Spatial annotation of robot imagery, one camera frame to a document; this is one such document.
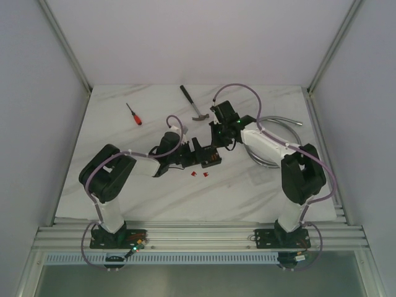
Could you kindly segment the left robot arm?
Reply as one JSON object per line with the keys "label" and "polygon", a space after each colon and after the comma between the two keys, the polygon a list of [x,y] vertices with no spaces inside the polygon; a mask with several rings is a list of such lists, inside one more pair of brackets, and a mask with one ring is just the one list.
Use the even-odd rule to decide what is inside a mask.
{"label": "left robot arm", "polygon": [[105,145],[83,168],[79,182],[83,185],[97,210],[100,226],[106,231],[104,241],[113,249],[126,243],[127,234],[121,230],[125,222],[118,196],[131,175],[160,177],[170,165],[182,168],[203,162],[204,148],[192,138],[193,148],[180,133],[168,131],[160,143],[147,155],[122,152],[112,144]]}

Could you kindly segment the black fuse box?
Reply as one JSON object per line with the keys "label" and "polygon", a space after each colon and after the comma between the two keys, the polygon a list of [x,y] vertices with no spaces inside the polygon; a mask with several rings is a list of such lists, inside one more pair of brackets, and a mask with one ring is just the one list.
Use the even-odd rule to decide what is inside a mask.
{"label": "black fuse box", "polygon": [[217,148],[211,145],[201,147],[196,150],[197,161],[200,163],[202,168],[208,168],[211,166],[219,165],[222,162]]}

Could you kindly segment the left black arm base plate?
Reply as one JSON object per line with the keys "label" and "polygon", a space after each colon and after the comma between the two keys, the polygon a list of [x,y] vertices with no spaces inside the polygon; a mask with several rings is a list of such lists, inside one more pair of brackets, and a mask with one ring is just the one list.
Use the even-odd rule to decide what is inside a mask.
{"label": "left black arm base plate", "polygon": [[145,242],[147,231],[144,229],[130,229],[124,224],[117,232],[107,232],[101,226],[91,230],[91,249],[133,249]]}

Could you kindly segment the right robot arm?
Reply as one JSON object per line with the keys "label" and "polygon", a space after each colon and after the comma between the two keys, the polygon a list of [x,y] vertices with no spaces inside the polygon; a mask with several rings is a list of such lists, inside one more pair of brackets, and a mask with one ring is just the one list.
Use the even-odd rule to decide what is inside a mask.
{"label": "right robot arm", "polygon": [[287,201],[277,219],[274,240],[279,246],[289,246],[296,239],[295,230],[301,225],[307,200],[317,195],[326,184],[324,170],[316,162],[319,158],[316,148],[311,144],[302,147],[289,143],[259,127],[252,116],[240,117],[228,101],[212,105],[210,110],[215,115],[210,123],[212,146],[228,147],[238,142],[280,167],[282,190]]}

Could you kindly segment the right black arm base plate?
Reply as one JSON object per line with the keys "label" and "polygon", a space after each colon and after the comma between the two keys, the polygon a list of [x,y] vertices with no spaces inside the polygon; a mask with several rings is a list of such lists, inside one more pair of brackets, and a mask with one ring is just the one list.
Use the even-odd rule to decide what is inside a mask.
{"label": "right black arm base plate", "polygon": [[256,229],[254,241],[258,249],[307,249],[311,241],[307,229],[298,228],[287,233],[283,229]]}

